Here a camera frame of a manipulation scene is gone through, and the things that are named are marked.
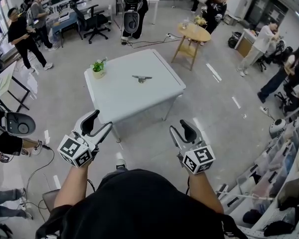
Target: white shirt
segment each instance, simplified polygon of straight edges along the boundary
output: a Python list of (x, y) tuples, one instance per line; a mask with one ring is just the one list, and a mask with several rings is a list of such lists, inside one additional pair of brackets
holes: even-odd
[(259, 35), (258, 35), (256, 41), (253, 44), (253, 46), (256, 49), (260, 50), (262, 53), (266, 53), (273, 36), (274, 36), (274, 33), (272, 33), (269, 26), (268, 25), (263, 26), (263, 28), (259, 32)]
[(297, 85), (297, 86), (294, 87), (294, 91), (292, 92), (292, 94), (295, 97), (299, 98), (299, 85)]

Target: black office chair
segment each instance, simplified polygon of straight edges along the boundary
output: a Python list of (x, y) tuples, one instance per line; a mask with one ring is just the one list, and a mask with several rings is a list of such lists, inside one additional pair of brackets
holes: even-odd
[(99, 27), (101, 27), (101, 25), (109, 22), (109, 20), (104, 15), (101, 14), (102, 12), (104, 12), (103, 10), (97, 12), (96, 15), (93, 14), (94, 7), (96, 7), (96, 6), (98, 6), (98, 5), (95, 5), (95, 6), (90, 8), (92, 10), (91, 11), (91, 17), (88, 18), (88, 19), (85, 19), (83, 13), (78, 10), (76, 4), (75, 3), (70, 4), (70, 7), (75, 11), (75, 13), (78, 16), (79, 35), (80, 35), (80, 37), (82, 38), (81, 33), (80, 33), (81, 30), (89, 31), (90, 29), (93, 29), (93, 31), (90, 31), (90, 32), (85, 33), (83, 35), (83, 37), (85, 38), (88, 34), (91, 34), (91, 37), (89, 39), (89, 44), (92, 43), (91, 40), (94, 37), (94, 35), (96, 35), (96, 34), (99, 34), (99, 35), (103, 36), (106, 40), (109, 39), (105, 34), (101, 33), (101, 31), (104, 31), (104, 30), (107, 30), (108, 32), (111, 31), (107, 27), (99, 29)]

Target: floor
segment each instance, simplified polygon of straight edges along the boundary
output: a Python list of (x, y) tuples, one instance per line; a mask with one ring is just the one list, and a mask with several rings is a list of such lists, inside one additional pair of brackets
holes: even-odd
[[(170, 63), (179, 41), (140, 46), (150, 45), (145, 41), (162, 41), (167, 33), (179, 36), (176, 25), (187, 17), (193, 17), (189, 9), (190, 7), (160, 7), (156, 25), (152, 25), (151, 5), (145, 18), (142, 37), (133, 48), (120, 44), (121, 31), (118, 26), (121, 26), (122, 16), (118, 15), (115, 18), (117, 24), (113, 22), (112, 31), (106, 32), (108, 40), (96, 36), (89, 45), (86, 39), (81, 40), (75, 31), (70, 31), (64, 34), (64, 48), (54, 52), (43, 48), (46, 59), (54, 63), (54, 68), (49, 71), (39, 68), (31, 75), (18, 62), (15, 76), (32, 91), (31, 96), (25, 100), (30, 111), (21, 110), (36, 122), (36, 131), (30, 137), (44, 139), (44, 131), (48, 130), (49, 145), (55, 150), (53, 162), (39, 170), (31, 179), (28, 195), (32, 203), (37, 205), (42, 199), (42, 193), (56, 189), (54, 175), (57, 175), (61, 184), (65, 180), (70, 166), (62, 160), (56, 149), (63, 136), (71, 132), (76, 120), (94, 109), (84, 71), (96, 59), (113, 59), (147, 48), (156, 49)], [(252, 164), (270, 140), (268, 128), (272, 119), (262, 113), (259, 107), (268, 107), (275, 118), (283, 116), (273, 96), (263, 105), (256, 95), (277, 71), (275, 66), (268, 67), (264, 73), (257, 67), (251, 68), (250, 75), (245, 78), (236, 72), (242, 58), (227, 45), (232, 31), (236, 30), (241, 30), (241, 26), (232, 27), (221, 23), (212, 34), (212, 40), (199, 48), (192, 71), (188, 69), (189, 60), (180, 55), (173, 64), (170, 63), (186, 84), (184, 94), (176, 100), (166, 121), (161, 121), (161, 116), (167, 105), (160, 105), (118, 124), (122, 143), (117, 144), (113, 136), (109, 135), (99, 146), (100, 152), (90, 166), (89, 179), (96, 187), (103, 176), (113, 171), (115, 160), (123, 157), (129, 169), (142, 168), (157, 172), (185, 192), (187, 174), (176, 158), (177, 149), (169, 136), (169, 126), (180, 128), (180, 119), (195, 123), (215, 153), (216, 161), (207, 171), (212, 186), (217, 188), (222, 183), (235, 185), (236, 177)], [(215, 79), (206, 64), (214, 68), (221, 81)], [(14, 93), (22, 94), (16, 86), (12, 88)], [(16, 104), (6, 98), (7, 104), (14, 109)], [(52, 152), (43, 150), (38, 156), (20, 156), (8, 164), (0, 163), (0, 186), (26, 186), (31, 173), (47, 164), (52, 155)], [(31, 208), (33, 221), (22, 218), (5, 221), (13, 230), (14, 238), (33, 238), (36, 229), (43, 223), (37, 207)], [(42, 210), (42, 214), (45, 219), (49, 216), (46, 210)]]

